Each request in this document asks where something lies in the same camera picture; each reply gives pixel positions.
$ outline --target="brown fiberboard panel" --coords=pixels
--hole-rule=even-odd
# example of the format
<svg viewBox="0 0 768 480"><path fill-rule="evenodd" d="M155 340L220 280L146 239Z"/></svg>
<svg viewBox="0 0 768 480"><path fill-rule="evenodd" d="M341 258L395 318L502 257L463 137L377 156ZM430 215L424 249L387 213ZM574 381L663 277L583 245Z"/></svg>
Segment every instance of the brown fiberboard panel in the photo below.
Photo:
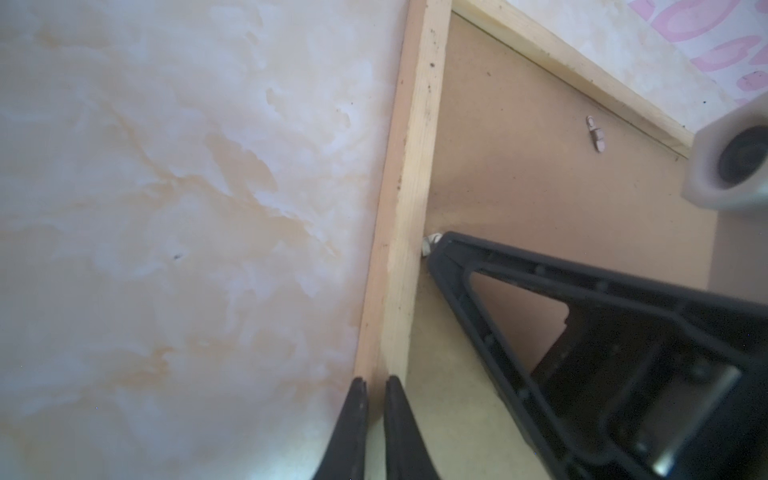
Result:
<svg viewBox="0 0 768 480"><path fill-rule="evenodd" d="M604 130L602 154L587 115ZM705 288L716 215L680 198L684 161L452 16L425 233L456 230ZM475 285L533 368L565 306L493 280ZM411 345L406 389L444 479L545 478L423 271Z"/></svg>

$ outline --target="pink patterned wallpaper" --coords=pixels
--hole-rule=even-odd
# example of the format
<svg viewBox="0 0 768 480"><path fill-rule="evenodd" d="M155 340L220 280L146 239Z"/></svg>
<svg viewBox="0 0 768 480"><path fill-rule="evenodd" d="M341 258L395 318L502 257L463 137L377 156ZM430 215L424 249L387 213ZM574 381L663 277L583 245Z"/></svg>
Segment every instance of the pink patterned wallpaper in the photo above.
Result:
<svg viewBox="0 0 768 480"><path fill-rule="evenodd" d="M768 91L768 0L627 0L736 102Z"/></svg>

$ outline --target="wooden strip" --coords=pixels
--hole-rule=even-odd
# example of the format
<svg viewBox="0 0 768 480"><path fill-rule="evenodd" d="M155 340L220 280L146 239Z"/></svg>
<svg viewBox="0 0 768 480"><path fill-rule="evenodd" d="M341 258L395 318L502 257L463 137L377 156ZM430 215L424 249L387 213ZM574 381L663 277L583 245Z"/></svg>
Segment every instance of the wooden strip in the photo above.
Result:
<svg viewBox="0 0 768 480"><path fill-rule="evenodd" d="M692 132L505 0L454 0L453 10L678 154L689 156Z"/></svg>
<svg viewBox="0 0 768 480"><path fill-rule="evenodd" d="M389 375L404 382L442 91L451 0L411 0L355 358L372 419Z"/></svg>

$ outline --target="wooden frame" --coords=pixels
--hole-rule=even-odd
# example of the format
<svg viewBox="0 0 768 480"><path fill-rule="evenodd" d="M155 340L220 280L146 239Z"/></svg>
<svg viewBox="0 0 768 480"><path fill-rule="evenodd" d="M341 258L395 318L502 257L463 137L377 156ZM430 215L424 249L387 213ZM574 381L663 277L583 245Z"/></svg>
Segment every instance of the wooden frame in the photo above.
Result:
<svg viewBox="0 0 768 480"><path fill-rule="evenodd" d="M505 0L411 0L406 19L355 376L380 413L389 375L405 379L421 242L454 11L629 124L687 157L694 135Z"/></svg>

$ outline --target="white and beige marble surface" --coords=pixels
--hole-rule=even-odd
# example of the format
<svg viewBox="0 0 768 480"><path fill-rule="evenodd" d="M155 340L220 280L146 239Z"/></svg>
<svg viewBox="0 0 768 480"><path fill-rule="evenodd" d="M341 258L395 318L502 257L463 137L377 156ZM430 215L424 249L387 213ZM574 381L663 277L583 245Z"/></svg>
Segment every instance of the white and beige marble surface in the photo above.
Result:
<svg viewBox="0 0 768 480"><path fill-rule="evenodd" d="M0 478L309 478L404 0L0 3Z"/></svg>

